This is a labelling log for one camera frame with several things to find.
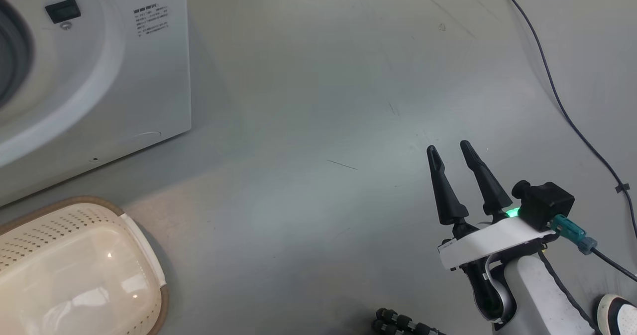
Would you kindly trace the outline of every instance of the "green led light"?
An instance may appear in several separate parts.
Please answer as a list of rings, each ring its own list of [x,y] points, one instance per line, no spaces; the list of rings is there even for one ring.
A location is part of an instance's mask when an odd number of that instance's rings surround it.
[[[519,211],[519,210],[520,210],[520,208],[519,208],[519,207],[518,207],[518,208],[513,208],[512,210],[508,210],[508,211],[507,211],[507,216],[508,216],[509,218],[517,217],[517,211]]]

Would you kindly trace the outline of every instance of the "white sneaker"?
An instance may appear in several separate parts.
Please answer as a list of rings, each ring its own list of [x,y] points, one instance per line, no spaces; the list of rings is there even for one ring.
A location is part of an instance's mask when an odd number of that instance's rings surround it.
[[[621,296],[603,296],[597,313],[598,327],[603,335],[637,335],[637,308]]]

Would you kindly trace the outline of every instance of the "white label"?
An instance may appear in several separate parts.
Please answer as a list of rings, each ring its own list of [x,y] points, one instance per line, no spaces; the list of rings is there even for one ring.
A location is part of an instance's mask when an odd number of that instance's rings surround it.
[[[168,6],[155,3],[135,9],[133,13],[139,37],[168,28]]]
[[[442,249],[445,249],[446,247],[450,246],[451,244],[454,244],[457,241],[458,241],[457,239],[453,238],[452,240],[449,240],[449,242],[442,244],[441,246],[438,247],[438,252],[440,253]]]

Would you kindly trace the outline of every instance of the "scratch mark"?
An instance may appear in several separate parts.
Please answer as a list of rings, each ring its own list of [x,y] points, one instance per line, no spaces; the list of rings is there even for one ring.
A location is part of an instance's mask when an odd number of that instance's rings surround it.
[[[471,33],[471,31],[469,31],[469,29],[467,29],[466,27],[464,27],[464,25],[462,25],[461,22],[459,22],[457,19],[455,19],[455,17],[453,17],[453,15],[451,15],[451,13],[449,13],[445,8],[443,8],[440,4],[438,4],[435,0],[429,0],[431,1],[433,4],[436,4],[436,6],[442,10],[444,13],[446,13],[446,15],[448,15],[448,17],[450,17],[453,22],[455,22],[456,24],[458,24],[460,27],[462,27],[462,29],[468,33],[472,38],[475,38],[476,40],[478,40],[478,38],[476,38],[475,35],[473,35],[473,33]]]
[[[478,0],[478,4],[480,4],[480,6],[482,6],[482,7],[484,8],[484,10],[486,10],[486,11],[487,11],[487,13],[491,14],[491,16],[492,16],[492,17],[496,18],[496,20],[497,20],[498,22],[500,22],[500,19],[498,19],[498,17],[497,17],[497,16],[496,16],[493,12],[491,12],[491,10],[489,10],[489,8],[487,8],[486,6],[484,6],[484,4],[482,4],[482,2],[481,2],[480,0]]]
[[[332,160],[327,160],[327,161],[328,161],[328,162],[332,162],[332,163],[336,163],[337,165],[341,165],[341,166],[343,166],[343,167],[347,167],[347,168],[349,168],[349,169],[355,169],[354,167],[350,167],[350,166],[348,166],[348,165],[343,165],[343,163],[334,162],[334,161],[332,161]]]
[[[467,54],[469,53],[469,49],[471,49],[471,43],[469,43],[469,47],[464,49],[464,52],[462,53],[462,63],[460,68],[462,68],[462,66],[464,66],[464,60],[466,60],[467,58]]]
[[[392,65],[392,62],[389,61],[389,55],[387,55],[387,51],[385,50],[385,45],[383,44],[383,42],[380,42],[380,52],[383,53],[385,64],[387,64],[387,67],[389,67],[389,70],[391,70],[395,76],[396,72],[394,71],[394,66]]]
[[[257,272],[261,273],[261,272],[269,271],[269,269],[271,269],[271,267],[273,267],[273,265],[261,264],[261,265],[259,265],[259,269],[257,270]]]
[[[344,234],[345,234],[345,233],[347,233],[347,231],[348,231],[348,230],[350,230],[350,229],[352,229],[352,228],[348,228],[348,229],[345,229],[344,231],[341,231],[341,233],[339,233],[339,234],[338,234],[336,237],[334,237],[334,239],[332,239],[332,240],[336,240],[336,238],[340,237],[341,235],[344,235]]]

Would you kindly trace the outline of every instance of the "cable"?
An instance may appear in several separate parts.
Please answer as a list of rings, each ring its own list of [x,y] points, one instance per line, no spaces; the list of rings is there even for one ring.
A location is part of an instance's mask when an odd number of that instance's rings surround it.
[[[591,252],[594,255],[596,255],[599,258],[601,258],[601,260],[603,260],[606,263],[612,265],[612,267],[614,267],[618,271],[621,271],[624,275],[628,276],[628,278],[631,278],[632,280],[637,281],[637,276],[635,276],[635,274],[632,274],[632,272],[629,272],[628,270],[626,270],[626,268],[624,268],[621,265],[615,263],[613,260],[611,260],[610,258],[605,256],[602,252],[598,251],[595,247],[591,249]]]
[[[597,324],[595,324],[595,322],[591,319],[591,317],[589,317],[589,315],[584,311],[582,306],[580,306],[577,303],[575,298],[571,295],[571,292],[569,292],[568,289],[564,286],[564,283],[562,283],[559,276],[557,276],[557,273],[551,266],[548,259],[546,259],[546,256],[544,255],[544,253],[542,251],[539,251],[537,252],[537,255],[539,255],[539,259],[544,263],[544,267],[546,267],[546,271],[548,271],[548,273],[551,274],[551,276],[555,280],[555,284],[557,284],[557,287],[560,290],[562,290],[562,293],[565,294],[566,298],[568,299],[568,302],[571,303],[571,305],[573,305],[573,307],[577,310],[577,312],[580,313],[580,316],[582,317],[582,319],[584,319],[587,323],[589,323],[589,326],[593,328],[593,330],[595,330],[595,334],[601,335],[601,332],[599,331]]]
[[[611,167],[611,165],[608,163],[608,161],[605,158],[603,158],[603,156],[601,154],[599,154],[599,152],[595,149],[595,147],[592,146],[592,144],[589,142],[589,140],[587,140],[586,137],[584,137],[584,135],[581,133],[580,129],[578,129],[577,126],[575,126],[575,124],[571,120],[571,117],[566,112],[566,109],[564,108],[564,105],[562,105],[562,100],[560,99],[559,95],[557,94],[557,90],[555,89],[555,83],[553,83],[553,76],[551,76],[551,71],[548,69],[548,63],[546,62],[546,56],[544,56],[544,50],[542,49],[542,44],[540,44],[540,42],[539,42],[539,38],[537,37],[537,33],[535,32],[535,29],[533,28],[533,25],[531,24],[531,21],[526,16],[526,13],[522,9],[522,7],[517,3],[517,1],[516,0],[511,0],[511,2],[513,2],[513,4],[516,6],[517,10],[520,11],[521,15],[524,17],[524,20],[526,20],[526,23],[529,25],[531,31],[533,32],[533,37],[535,38],[535,42],[537,43],[537,47],[539,48],[539,53],[542,56],[542,61],[544,63],[544,68],[546,69],[546,74],[548,75],[548,80],[550,81],[551,88],[553,89],[553,94],[555,94],[555,99],[557,101],[557,104],[559,105],[560,110],[562,110],[562,114],[564,115],[564,118],[566,119],[566,122],[568,122],[568,124],[571,126],[573,131],[575,131],[575,133],[577,133],[577,135],[584,142],[584,144],[586,144],[586,146],[591,150],[591,152],[593,154],[595,154],[595,156],[598,158],[598,160],[601,161],[601,163],[604,164],[604,166],[608,169],[608,172],[610,172],[613,175],[613,177],[615,178],[615,181],[617,181],[617,183],[619,183],[619,188],[618,189],[621,189],[621,191],[626,196],[626,201],[628,201],[628,208],[631,211],[631,221],[633,222],[633,231],[635,232],[635,238],[637,238],[637,222],[635,222],[635,210],[633,210],[633,200],[631,199],[630,194],[628,194],[628,190],[624,186],[624,183],[621,181],[621,179],[619,179],[619,176],[617,176],[617,173]]]

